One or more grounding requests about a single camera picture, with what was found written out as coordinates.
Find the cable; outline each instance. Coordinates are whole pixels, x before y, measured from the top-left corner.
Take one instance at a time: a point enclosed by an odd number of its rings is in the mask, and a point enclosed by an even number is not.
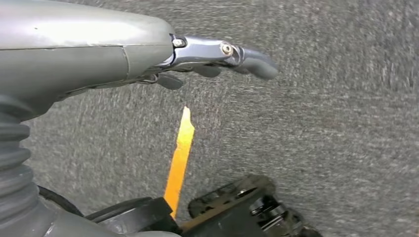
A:
[[[63,208],[64,210],[73,213],[75,215],[84,217],[83,213],[76,207],[74,206],[70,201],[68,201],[65,197],[47,189],[44,188],[42,186],[38,185],[38,188],[40,190],[40,195],[45,198],[46,200],[52,201],[54,203],[56,203],[57,205],[59,205],[61,208]]]

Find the yellow painted line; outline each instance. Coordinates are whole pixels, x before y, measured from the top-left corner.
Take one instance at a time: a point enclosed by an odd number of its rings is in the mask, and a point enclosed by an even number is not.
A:
[[[183,108],[182,120],[180,121],[179,133],[177,135],[177,147],[171,161],[168,183],[166,186],[165,200],[172,208],[171,216],[175,218],[179,204],[180,191],[185,177],[186,165],[195,128],[191,123],[191,111],[185,106]]]

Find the lever pivot bolt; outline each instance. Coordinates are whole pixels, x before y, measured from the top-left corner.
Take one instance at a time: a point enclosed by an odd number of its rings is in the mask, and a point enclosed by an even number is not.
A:
[[[222,43],[220,46],[221,51],[225,54],[225,56],[231,56],[233,54],[233,46],[229,43]]]

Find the bolt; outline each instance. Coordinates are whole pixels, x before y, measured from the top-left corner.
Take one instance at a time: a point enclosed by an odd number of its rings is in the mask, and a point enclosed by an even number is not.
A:
[[[229,43],[222,43],[220,46],[225,56],[231,56],[233,54],[233,47]]]
[[[174,39],[172,43],[173,43],[173,46],[175,46],[176,48],[183,47],[186,45],[183,39]]]

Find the orange road marking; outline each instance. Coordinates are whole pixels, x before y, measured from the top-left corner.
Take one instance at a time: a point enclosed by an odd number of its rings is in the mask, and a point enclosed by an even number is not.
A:
[[[179,132],[176,140],[177,147],[171,161],[168,183],[164,197],[173,210],[171,213],[173,218],[176,216],[177,206],[179,204],[180,191],[185,177],[194,132],[195,128],[191,123],[191,111],[185,106],[183,109],[182,120],[180,121]]]

